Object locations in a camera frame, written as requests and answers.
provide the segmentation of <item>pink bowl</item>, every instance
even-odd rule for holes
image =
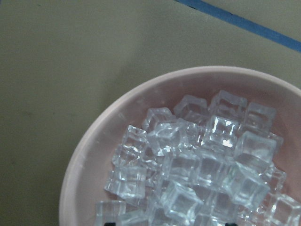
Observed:
[[[68,165],[60,198],[60,225],[93,225],[95,203],[110,198],[103,187],[112,169],[113,151],[128,124],[140,127],[150,107],[172,109],[185,94],[209,101],[220,89],[277,109],[272,131],[284,138],[284,144],[274,163],[287,173],[285,192],[301,201],[301,90],[271,75],[245,68],[195,67],[139,85],[96,119]]]

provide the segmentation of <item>table surface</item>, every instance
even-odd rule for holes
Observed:
[[[206,0],[301,41],[301,1]],[[133,87],[205,65],[301,88],[301,53],[174,0],[0,4],[0,225],[58,225],[60,189],[89,125]]]

